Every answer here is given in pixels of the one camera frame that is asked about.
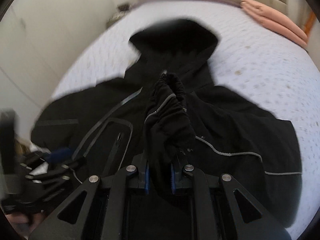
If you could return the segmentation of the person left hand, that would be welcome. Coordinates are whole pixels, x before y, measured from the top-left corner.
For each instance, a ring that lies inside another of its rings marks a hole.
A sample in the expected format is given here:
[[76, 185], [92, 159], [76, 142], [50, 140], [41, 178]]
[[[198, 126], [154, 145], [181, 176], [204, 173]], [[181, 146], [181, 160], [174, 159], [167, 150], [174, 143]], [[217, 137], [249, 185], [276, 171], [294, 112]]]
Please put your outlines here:
[[20, 236], [28, 237], [44, 221], [46, 216], [44, 213], [36, 213], [31, 217], [22, 213], [12, 213], [6, 215], [6, 218]]

